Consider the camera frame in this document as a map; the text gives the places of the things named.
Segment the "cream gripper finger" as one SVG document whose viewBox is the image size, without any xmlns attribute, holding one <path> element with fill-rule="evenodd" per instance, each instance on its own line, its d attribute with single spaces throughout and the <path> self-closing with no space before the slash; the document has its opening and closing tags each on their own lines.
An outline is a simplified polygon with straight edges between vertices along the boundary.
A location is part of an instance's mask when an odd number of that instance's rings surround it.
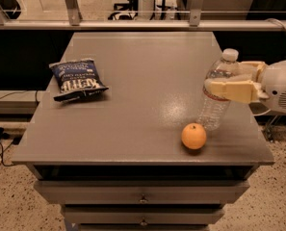
<svg viewBox="0 0 286 231">
<path fill-rule="evenodd" d="M 251 80 L 223 81 L 222 79 L 207 79 L 204 81 L 204 92 L 219 101 L 229 100 L 245 104 L 269 98 L 262 90 L 262 86 Z"/>
<path fill-rule="evenodd" d="M 242 74 L 249 74 L 252 81 L 260 82 L 262 73 L 267 67 L 267 64 L 260 61 L 245 61 L 240 62 L 239 67 Z"/>
</svg>

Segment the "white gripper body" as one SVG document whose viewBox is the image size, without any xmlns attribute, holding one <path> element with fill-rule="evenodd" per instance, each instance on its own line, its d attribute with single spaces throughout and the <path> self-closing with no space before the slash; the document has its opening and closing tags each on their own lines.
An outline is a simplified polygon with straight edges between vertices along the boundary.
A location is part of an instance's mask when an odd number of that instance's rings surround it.
<svg viewBox="0 0 286 231">
<path fill-rule="evenodd" d="M 286 114 L 286 61 L 268 65 L 262 72 L 261 103 L 273 112 Z"/>
</svg>

